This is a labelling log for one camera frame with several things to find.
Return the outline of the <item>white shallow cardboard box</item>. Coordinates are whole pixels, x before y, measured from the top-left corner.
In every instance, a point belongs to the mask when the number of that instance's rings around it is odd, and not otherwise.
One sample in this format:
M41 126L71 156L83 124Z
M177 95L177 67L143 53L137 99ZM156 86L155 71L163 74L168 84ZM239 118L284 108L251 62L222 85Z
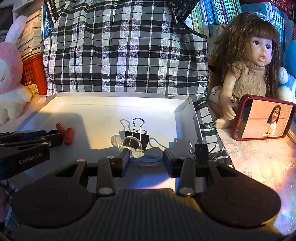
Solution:
M203 143L200 123L192 99L156 93L74 92L57 93L23 115L19 131L50 131L56 123L71 126L70 146L53 148L50 160L10 179L23 187L77 159L95 163L119 154L118 141L126 131L143 128L149 135L148 148L174 148L188 154L187 143Z

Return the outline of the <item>pink white bunny plush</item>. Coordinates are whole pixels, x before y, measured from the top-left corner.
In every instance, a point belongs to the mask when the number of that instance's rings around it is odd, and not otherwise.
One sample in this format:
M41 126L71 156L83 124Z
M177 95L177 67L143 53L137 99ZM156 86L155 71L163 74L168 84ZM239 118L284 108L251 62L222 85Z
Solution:
M23 61L16 46L27 23L26 16L19 16L1 42L1 124L17 119L32 98L31 92L21 84Z

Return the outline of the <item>red plastic crate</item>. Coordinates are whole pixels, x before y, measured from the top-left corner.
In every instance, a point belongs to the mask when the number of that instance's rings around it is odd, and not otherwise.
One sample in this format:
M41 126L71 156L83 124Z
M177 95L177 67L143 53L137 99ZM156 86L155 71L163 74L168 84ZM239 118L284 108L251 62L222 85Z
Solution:
M27 87L34 96L47 94L47 83L41 53L23 61L21 84Z

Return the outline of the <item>blue Doraemon plush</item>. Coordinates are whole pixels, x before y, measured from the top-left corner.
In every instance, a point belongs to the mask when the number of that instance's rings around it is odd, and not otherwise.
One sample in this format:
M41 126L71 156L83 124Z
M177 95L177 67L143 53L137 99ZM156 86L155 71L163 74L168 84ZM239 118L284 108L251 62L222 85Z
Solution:
M282 56L280 79L277 88L278 99L295 103L296 40L291 41Z

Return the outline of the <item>stack of white books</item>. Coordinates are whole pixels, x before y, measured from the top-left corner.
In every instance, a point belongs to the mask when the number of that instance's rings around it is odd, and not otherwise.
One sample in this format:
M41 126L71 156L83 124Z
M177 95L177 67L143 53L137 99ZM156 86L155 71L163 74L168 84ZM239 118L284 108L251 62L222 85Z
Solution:
M23 60L41 52L43 4L44 1L23 1L22 5L13 9L16 17L27 17L16 43Z

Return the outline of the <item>black binder clip in box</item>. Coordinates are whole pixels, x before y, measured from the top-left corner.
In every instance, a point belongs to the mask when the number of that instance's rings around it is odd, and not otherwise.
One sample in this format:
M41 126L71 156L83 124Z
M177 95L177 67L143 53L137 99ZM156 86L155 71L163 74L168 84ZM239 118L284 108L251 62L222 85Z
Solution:
M149 143L149 135L147 134L147 131L142 128L143 125L145 124L144 119L134 118L132 120L132 124L133 124L132 131L125 131L124 137L133 136L138 138L142 144L143 151L146 151Z

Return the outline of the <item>red cased smartphone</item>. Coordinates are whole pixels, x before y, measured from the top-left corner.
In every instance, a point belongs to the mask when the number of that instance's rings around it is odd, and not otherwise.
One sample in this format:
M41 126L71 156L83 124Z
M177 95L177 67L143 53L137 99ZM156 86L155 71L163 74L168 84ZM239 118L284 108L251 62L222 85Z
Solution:
M239 102L232 137L237 141L283 138L290 130L294 114L292 102L244 95Z

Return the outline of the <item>black white plaid cloth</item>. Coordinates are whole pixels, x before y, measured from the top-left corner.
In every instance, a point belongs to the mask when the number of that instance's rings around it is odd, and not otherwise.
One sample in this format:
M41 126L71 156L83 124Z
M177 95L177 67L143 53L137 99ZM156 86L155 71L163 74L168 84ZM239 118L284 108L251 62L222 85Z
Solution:
M191 97L210 156L232 166L206 101L208 43L185 25L196 1L50 1L41 42L47 96L144 92Z

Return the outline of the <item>brown haired baby doll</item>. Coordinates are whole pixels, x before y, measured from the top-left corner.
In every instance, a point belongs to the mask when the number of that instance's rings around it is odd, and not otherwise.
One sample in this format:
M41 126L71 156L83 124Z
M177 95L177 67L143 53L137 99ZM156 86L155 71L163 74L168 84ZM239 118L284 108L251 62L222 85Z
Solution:
M279 34L260 17L237 15L215 40L207 101L217 129L233 126L244 95L276 97L280 75Z

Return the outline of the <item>row of blue green books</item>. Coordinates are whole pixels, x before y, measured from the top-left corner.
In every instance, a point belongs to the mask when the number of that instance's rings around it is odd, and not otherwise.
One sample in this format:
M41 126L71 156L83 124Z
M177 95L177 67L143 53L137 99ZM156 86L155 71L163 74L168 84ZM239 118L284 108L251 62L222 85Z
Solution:
M201 35L217 38L242 12L254 14L274 25L283 48L295 40L295 6L292 1L195 1L184 22Z

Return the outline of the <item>blue standing books left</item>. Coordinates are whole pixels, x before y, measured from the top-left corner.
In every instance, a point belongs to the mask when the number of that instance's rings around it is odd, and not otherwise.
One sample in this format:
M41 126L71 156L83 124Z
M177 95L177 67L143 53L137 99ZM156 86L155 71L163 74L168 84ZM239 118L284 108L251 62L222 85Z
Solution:
M42 30L42 40L45 40L46 37L53 31L54 23L49 11L47 3L44 3L41 6L41 30Z

